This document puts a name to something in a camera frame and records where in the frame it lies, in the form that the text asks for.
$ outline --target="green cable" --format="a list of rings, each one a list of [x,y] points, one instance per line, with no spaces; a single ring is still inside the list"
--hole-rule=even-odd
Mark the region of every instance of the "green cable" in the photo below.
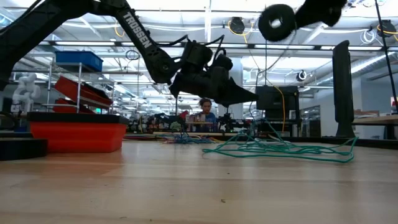
[[[346,163],[354,159],[354,145],[358,138],[353,138],[339,146],[325,147],[325,146],[299,146],[291,142],[283,141],[280,135],[275,131],[271,124],[266,120],[271,129],[278,136],[278,140],[261,140],[254,139],[252,136],[238,133],[233,136],[225,143],[220,144],[216,149],[202,149],[204,153],[215,152],[218,154],[231,156],[235,158],[247,158],[247,157],[288,157],[297,159],[311,159],[315,161],[327,161],[327,162],[341,162]],[[245,143],[238,142],[238,138],[247,138]],[[351,149],[349,151],[337,151],[336,148],[345,146],[352,142]],[[237,146],[236,149],[224,149],[225,146]],[[345,159],[329,159],[323,157],[308,156],[308,154],[321,155],[321,154],[334,154],[337,156],[345,156]]]

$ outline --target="red plastic tray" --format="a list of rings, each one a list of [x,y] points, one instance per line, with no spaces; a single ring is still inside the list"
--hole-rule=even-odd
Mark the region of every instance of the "red plastic tray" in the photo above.
[[[65,77],[60,77],[55,84],[55,89],[65,96],[69,97],[72,101],[77,102],[78,84]],[[112,100],[105,98],[91,90],[89,87],[80,86],[80,103],[90,106],[95,106],[102,109],[108,109],[112,105]]]
[[[48,152],[113,152],[121,148],[128,119],[108,114],[28,113],[34,138]]]
[[[55,100],[55,104],[76,105],[76,103],[73,102],[72,100],[66,100],[62,98]],[[70,106],[54,106],[53,110],[54,112],[57,113],[76,113],[76,108]],[[79,107],[79,113],[95,114],[94,111],[89,110],[87,107],[85,107],[82,104]]]

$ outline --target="computer monitor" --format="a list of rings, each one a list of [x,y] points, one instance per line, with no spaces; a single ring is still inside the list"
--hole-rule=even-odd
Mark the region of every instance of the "computer monitor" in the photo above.
[[[283,107],[285,107],[285,119],[289,118],[289,111],[295,110],[299,112],[299,88],[297,86],[258,86],[256,94],[259,96],[257,100],[257,110],[265,110],[267,119],[283,119]]]
[[[335,120],[338,123],[336,137],[355,137],[351,123],[354,121],[353,86],[349,41],[345,40],[333,49],[333,92]]]

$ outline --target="blue storage box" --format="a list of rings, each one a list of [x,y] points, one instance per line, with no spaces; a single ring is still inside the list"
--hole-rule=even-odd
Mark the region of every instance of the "blue storage box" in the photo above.
[[[102,72],[103,60],[93,52],[57,51],[55,63],[70,72],[79,72],[79,63],[83,64],[83,72]]]

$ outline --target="black robotic arm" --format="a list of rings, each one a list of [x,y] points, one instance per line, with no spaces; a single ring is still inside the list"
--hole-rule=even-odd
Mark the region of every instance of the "black robotic arm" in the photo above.
[[[126,0],[39,2],[37,0],[20,18],[0,30],[0,90],[8,84],[14,65],[56,28],[69,19],[92,13],[113,16],[118,20],[141,53],[148,72],[156,83],[171,85],[171,78],[177,74],[170,86],[175,97],[184,91],[214,99],[224,106],[257,100],[257,95],[237,86],[228,77],[232,62],[225,54],[219,54],[213,64],[207,67],[213,52],[205,45],[188,39],[182,56],[170,57],[151,39]]]

